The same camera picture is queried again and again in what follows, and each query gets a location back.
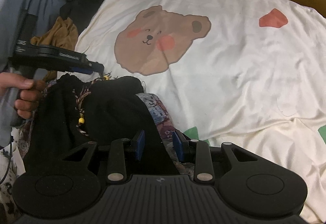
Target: brown cloth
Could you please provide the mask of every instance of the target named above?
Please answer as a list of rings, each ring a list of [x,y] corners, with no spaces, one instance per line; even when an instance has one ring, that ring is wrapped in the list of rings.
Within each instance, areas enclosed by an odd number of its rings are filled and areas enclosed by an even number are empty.
[[[43,36],[35,36],[31,39],[33,45],[52,45],[59,48],[68,50],[75,50],[75,46],[78,40],[78,30],[73,21],[68,17],[67,20],[63,20],[60,16],[55,21],[54,26],[50,31]],[[48,74],[44,77],[45,81],[53,80],[57,77],[56,71],[48,71]]]

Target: hand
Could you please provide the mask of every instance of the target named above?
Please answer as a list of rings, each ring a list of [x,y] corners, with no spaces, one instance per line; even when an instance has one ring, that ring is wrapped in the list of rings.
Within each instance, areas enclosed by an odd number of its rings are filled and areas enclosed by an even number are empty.
[[[23,90],[20,92],[20,99],[15,101],[15,108],[18,115],[24,119],[32,117],[45,86],[44,81],[29,80],[14,73],[0,73],[0,96],[4,95],[7,88],[16,87]]]

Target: bear face print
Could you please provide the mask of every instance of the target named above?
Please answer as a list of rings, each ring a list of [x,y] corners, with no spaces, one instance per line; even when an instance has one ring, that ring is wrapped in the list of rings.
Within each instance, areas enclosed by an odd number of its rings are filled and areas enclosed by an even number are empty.
[[[161,73],[211,29],[206,16],[168,12],[162,6],[141,11],[115,41],[117,63],[131,73]]]

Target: dark fabric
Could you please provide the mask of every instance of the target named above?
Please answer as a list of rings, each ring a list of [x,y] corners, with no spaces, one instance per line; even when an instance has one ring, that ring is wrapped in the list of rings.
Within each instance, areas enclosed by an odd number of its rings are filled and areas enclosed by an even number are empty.
[[[103,2],[104,0],[72,0],[61,7],[60,16],[63,20],[69,17],[80,35],[88,27]]]
[[[89,83],[68,74],[62,76],[41,102],[24,164],[26,171],[90,140],[110,145],[112,140],[133,138],[139,129],[145,130],[146,145],[140,163],[130,163],[128,174],[178,174],[146,105],[136,96],[143,92],[137,78],[125,76],[115,80],[98,81],[90,86],[92,92],[83,101],[85,131],[76,128],[79,112],[76,99]]]
[[[6,216],[6,210],[4,208],[4,205],[0,203],[0,223],[5,224],[7,223],[7,216]]]
[[[0,10],[0,71],[7,63],[9,50],[14,43],[14,35],[20,10],[36,15],[37,22],[33,36],[42,36],[49,31],[59,16],[60,8],[66,0],[5,0]]]

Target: metal screw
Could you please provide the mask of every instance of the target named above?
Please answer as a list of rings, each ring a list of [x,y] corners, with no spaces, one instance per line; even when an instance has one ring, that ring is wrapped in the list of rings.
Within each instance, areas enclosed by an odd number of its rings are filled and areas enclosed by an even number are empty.
[[[213,179],[213,175],[211,175],[210,173],[199,173],[197,174],[197,179],[203,182],[207,182]]]
[[[114,182],[121,181],[123,179],[123,175],[118,172],[113,172],[108,175],[108,179],[110,181],[114,181]]]

